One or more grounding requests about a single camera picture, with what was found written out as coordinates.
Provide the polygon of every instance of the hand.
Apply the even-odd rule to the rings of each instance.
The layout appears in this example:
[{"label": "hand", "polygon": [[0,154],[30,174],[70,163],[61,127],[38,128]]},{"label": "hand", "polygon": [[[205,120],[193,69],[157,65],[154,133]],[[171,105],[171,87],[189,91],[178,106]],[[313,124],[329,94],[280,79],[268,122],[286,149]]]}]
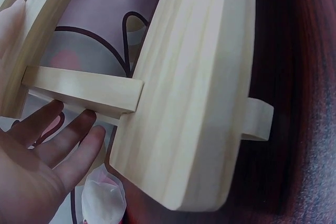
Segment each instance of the hand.
[{"label": "hand", "polygon": [[[19,1],[0,13],[0,58],[22,23],[24,6]],[[105,130],[92,127],[96,115],[91,111],[84,111],[50,141],[28,149],[62,110],[63,104],[53,101],[8,132],[0,130],[0,223],[48,223],[98,155]]]}]

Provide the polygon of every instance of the finger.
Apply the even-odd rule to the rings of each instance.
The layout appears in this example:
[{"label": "finger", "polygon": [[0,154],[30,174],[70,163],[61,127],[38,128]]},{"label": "finger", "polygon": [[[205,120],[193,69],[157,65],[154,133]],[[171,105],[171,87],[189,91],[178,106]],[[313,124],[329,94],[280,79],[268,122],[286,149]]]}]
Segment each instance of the finger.
[{"label": "finger", "polygon": [[9,45],[14,43],[24,20],[26,2],[17,0],[11,7],[0,12],[0,59]]},{"label": "finger", "polygon": [[90,131],[96,114],[85,110],[50,141],[32,151],[50,168],[58,165]]},{"label": "finger", "polygon": [[7,133],[25,147],[30,147],[43,131],[62,112],[63,103],[52,101],[22,122],[15,124]]},{"label": "finger", "polygon": [[68,194],[86,175],[96,159],[105,137],[105,129],[95,126],[84,138],[77,150],[55,169]]}]

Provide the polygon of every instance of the wooden tab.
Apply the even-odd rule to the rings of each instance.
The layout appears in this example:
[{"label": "wooden tab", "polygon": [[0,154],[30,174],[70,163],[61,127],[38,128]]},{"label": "wooden tab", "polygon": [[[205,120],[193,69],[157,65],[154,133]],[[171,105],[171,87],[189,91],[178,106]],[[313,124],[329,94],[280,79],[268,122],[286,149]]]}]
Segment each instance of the wooden tab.
[{"label": "wooden tab", "polygon": [[268,103],[248,98],[241,139],[267,141],[271,132],[273,111],[273,106]]},{"label": "wooden tab", "polygon": [[142,81],[130,78],[36,66],[27,67],[22,84],[112,118],[135,112],[143,87]]}]

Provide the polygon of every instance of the wooden peg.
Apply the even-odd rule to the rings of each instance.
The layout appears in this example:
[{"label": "wooden peg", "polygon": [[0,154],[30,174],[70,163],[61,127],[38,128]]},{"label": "wooden peg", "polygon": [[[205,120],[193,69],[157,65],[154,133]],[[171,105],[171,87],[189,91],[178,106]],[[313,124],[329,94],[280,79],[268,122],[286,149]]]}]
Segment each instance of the wooden peg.
[{"label": "wooden peg", "polygon": [[160,0],[134,78],[137,112],[122,115],[110,164],[172,210],[226,200],[243,132],[255,0]]},{"label": "wooden peg", "polygon": [[21,85],[28,65],[38,65],[70,0],[27,0],[26,20],[13,50],[3,58],[5,72],[0,115],[19,118],[28,89]]},{"label": "wooden peg", "polygon": [[143,82],[73,70],[28,66],[22,79],[26,88],[70,105],[119,118],[136,111]]},{"label": "wooden peg", "polygon": [[274,108],[268,103],[248,98],[241,139],[267,141],[271,131]]}]

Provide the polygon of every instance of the wood grain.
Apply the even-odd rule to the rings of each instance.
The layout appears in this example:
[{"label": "wood grain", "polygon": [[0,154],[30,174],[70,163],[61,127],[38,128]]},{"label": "wood grain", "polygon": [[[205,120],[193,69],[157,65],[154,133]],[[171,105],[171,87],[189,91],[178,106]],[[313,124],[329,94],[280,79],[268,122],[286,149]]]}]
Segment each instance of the wood grain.
[{"label": "wood grain", "polygon": [[136,111],[143,81],[39,66],[28,66],[22,79],[27,88],[69,105],[119,119]]},{"label": "wood grain", "polygon": [[27,0],[23,30],[3,58],[4,88],[0,115],[19,118],[28,89],[21,85],[27,65],[38,65],[70,0]]},{"label": "wood grain", "polygon": [[169,209],[215,210],[226,200],[254,25],[255,0],[157,6],[133,75],[145,85],[137,112],[120,118],[111,165]]},{"label": "wood grain", "polygon": [[169,211],[123,179],[124,223],[335,223],[335,10],[336,0],[257,0],[250,96],[275,107],[270,140],[242,142],[217,212]]}]

